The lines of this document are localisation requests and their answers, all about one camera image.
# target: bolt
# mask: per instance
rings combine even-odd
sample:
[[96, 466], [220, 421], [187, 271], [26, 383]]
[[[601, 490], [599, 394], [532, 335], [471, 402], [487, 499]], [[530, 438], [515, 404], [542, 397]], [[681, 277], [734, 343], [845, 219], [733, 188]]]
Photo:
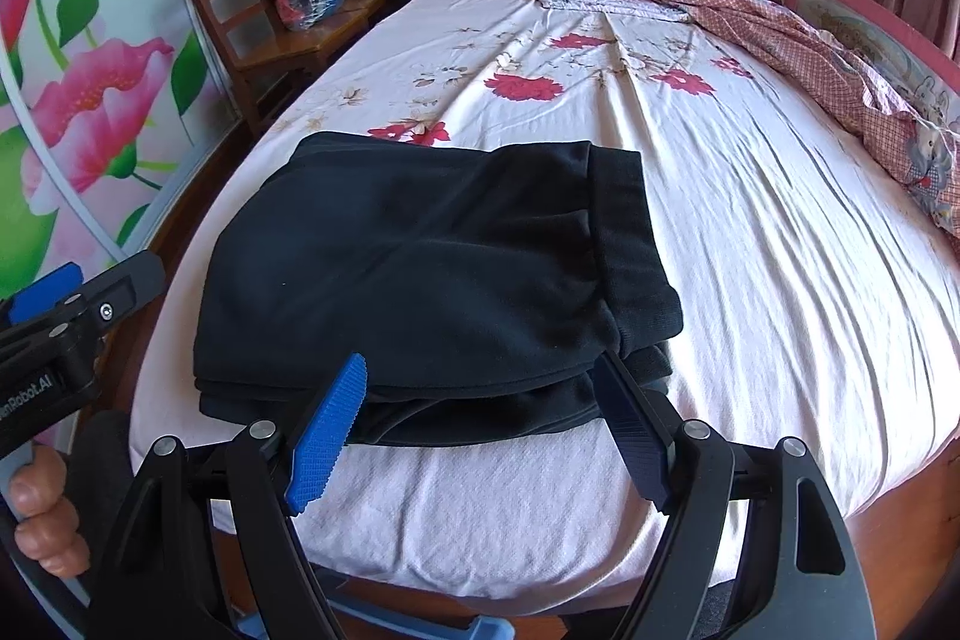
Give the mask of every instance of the bolt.
[[270, 439], [275, 432], [277, 432], [277, 424], [272, 421], [256, 421], [250, 426], [250, 436], [253, 439]]
[[692, 420], [683, 424], [683, 433], [692, 439], [707, 439], [710, 428], [703, 421]]
[[784, 439], [784, 451], [790, 453], [790, 456], [799, 457], [806, 453], [806, 446], [797, 437], [787, 437]]
[[176, 451], [176, 439], [173, 437], [160, 437], [154, 443], [154, 453], [157, 456], [170, 456], [174, 451]]

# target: white bed sheet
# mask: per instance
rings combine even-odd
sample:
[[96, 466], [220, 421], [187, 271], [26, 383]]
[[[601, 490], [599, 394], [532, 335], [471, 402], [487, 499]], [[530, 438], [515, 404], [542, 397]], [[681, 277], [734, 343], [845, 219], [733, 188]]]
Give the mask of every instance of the white bed sheet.
[[[558, 46], [578, 44], [563, 39], [570, 33], [610, 43]], [[721, 61], [731, 57], [750, 76]], [[712, 90], [656, 79], [669, 68]], [[509, 100], [486, 84], [511, 82], [503, 76], [547, 77], [563, 92]], [[958, 263], [812, 100], [692, 25], [532, 0], [415, 0], [296, 102], [203, 220], [140, 373], [134, 465], [162, 434], [193, 446], [237, 431], [198, 413], [191, 350], [213, 244], [264, 179], [315, 131], [393, 125], [409, 136], [437, 119], [451, 138], [437, 145], [589, 139], [641, 151], [659, 251], [685, 312], [670, 381], [684, 417], [745, 443], [805, 439], [844, 514], [913, 475], [954, 434]], [[741, 504], [714, 581], [736, 574]], [[215, 518], [232, 529], [227, 506]], [[603, 421], [472, 447], [347, 447], [323, 498], [295, 523], [310, 560], [501, 614], [627, 603], [664, 528]]]

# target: black pants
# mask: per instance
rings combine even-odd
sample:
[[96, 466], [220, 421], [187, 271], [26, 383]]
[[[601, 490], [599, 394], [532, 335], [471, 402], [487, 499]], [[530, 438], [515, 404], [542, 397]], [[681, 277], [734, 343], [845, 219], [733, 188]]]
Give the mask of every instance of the black pants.
[[351, 442], [463, 445], [597, 417], [594, 360], [662, 377], [682, 326], [640, 154], [320, 133], [219, 238], [194, 368], [200, 409], [248, 423], [358, 352]]

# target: checkered blanket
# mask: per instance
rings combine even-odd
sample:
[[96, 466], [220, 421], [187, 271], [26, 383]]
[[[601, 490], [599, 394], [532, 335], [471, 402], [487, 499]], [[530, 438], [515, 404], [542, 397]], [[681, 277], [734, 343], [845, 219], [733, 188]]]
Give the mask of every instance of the checkered blanket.
[[655, 0], [793, 77], [960, 248], [957, 139], [923, 119], [870, 65], [784, 6], [765, 0]]

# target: finger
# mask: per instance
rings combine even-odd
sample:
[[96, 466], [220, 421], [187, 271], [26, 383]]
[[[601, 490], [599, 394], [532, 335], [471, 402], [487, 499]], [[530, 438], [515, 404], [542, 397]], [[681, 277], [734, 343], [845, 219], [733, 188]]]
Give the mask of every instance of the finger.
[[66, 464], [49, 445], [34, 446], [34, 462], [20, 467], [10, 480], [13, 509], [30, 517], [51, 509], [64, 495]]
[[75, 578], [90, 568], [90, 548], [80, 535], [75, 534], [65, 551], [40, 560], [40, 566], [58, 578]]
[[28, 518], [13, 533], [25, 557], [33, 560], [54, 557], [70, 547], [80, 525], [73, 504], [62, 498], [40, 515]]

